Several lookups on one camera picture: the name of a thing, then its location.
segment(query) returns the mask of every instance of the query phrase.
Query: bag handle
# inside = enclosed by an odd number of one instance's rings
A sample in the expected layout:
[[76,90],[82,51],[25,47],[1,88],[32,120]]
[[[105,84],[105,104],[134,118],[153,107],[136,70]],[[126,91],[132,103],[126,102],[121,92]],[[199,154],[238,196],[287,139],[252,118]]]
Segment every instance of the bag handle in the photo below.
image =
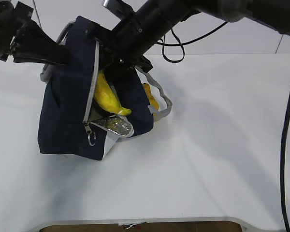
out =
[[167,108],[162,111],[158,111],[153,105],[149,105],[148,108],[152,114],[155,114],[157,117],[157,120],[160,120],[166,116],[168,116],[172,110],[173,103],[172,101],[165,95],[162,86],[147,72],[144,72],[143,69],[140,66],[135,66],[136,70],[138,70],[140,73],[144,74],[148,83],[154,87],[156,87],[159,92],[160,96],[164,99]]

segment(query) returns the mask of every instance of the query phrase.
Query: gray strap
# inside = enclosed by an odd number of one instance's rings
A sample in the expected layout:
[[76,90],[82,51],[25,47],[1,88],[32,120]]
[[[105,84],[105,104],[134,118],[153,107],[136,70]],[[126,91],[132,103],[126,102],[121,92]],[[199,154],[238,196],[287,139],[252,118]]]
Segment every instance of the gray strap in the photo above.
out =
[[[75,21],[72,21],[65,26],[65,28],[62,30],[62,32],[58,36],[56,43],[65,45],[64,38],[66,37],[66,35],[68,34],[69,30],[74,25],[74,23]],[[44,65],[42,73],[40,74],[40,80],[42,82],[48,83],[50,81],[50,78],[52,77],[52,74],[53,74],[54,67],[55,67],[54,65],[50,65],[50,64]]]
[[147,78],[147,81],[150,85],[159,89],[160,96],[165,100],[167,108],[162,111],[158,111],[153,105],[149,105],[148,108],[152,114],[156,114],[158,120],[168,116],[172,110],[173,103],[172,101],[165,95],[162,86],[147,72],[145,73],[143,69],[139,66],[135,66],[135,68],[142,74],[144,74]]

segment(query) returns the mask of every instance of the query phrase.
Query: metal ring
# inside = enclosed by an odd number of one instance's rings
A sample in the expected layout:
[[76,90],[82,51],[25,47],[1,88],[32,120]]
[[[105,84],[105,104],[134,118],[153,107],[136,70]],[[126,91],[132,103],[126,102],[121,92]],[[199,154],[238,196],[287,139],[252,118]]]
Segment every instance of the metal ring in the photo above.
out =
[[96,144],[96,140],[97,140],[96,133],[94,131],[92,133],[93,133],[93,138],[94,138],[94,143],[93,144],[91,143],[91,139],[90,139],[92,134],[88,135],[88,143],[89,143],[90,146],[94,146]]

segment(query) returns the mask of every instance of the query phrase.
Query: black mount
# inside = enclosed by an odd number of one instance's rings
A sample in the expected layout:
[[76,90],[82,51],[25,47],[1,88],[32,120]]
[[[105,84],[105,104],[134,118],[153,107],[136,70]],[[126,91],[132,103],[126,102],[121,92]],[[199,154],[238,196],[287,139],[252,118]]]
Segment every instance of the black mount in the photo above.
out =
[[14,8],[9,1],[0,1],[0,60],[12,55],[16,63],[67,64],[69,51],[31,20],[32,13],[33,9],[21,2]]

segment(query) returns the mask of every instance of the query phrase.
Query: zipper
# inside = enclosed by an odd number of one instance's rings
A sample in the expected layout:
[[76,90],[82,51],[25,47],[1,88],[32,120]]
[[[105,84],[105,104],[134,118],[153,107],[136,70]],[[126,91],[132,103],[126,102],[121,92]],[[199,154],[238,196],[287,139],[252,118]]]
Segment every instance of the zipper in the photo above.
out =
[[90,109],[91,109],[93,97],[95,94],[95,89],[96,89],[96,84],[97,84],[97,79],[98,79],[98,74],[99,74],[99,50],[100,50],[100,45],[99,45],[99,42],[97,41],[96,42],[95,61],[94,61],[94,65],[93,65],[92,81],[91,81],[91,85],[90,85],[90,90],[89,90],[88,100],[87,100],[87,105],[86,105],[86,111],[85,111],[84,120],[83,120],[84,123],[88,122]]
[[[96,133],[89,126],[89,123],[90,123],[89,122],[89,114],[90,114],[90,109],[91,109],[92,101],[94,98],[98,74],[99,74],[99,52],[100,52],[100,44],[98,41],[96,41],[96,51],[95,51],[95,60],[94,60],[94,65],[93,65],[93,75],[92,75],[92,80],[91,80],[91,85],[90,85],[90,90],[89,90],[89,94],[88,94],[86,110],[85,110],[85,115],[84,115],[84,120],[83,120],[86,134],[88,135],[88,143],[90,146],[94,146],[95,142],[96,142]],[[94,137],[94,143],[91,142],[92,135]]]

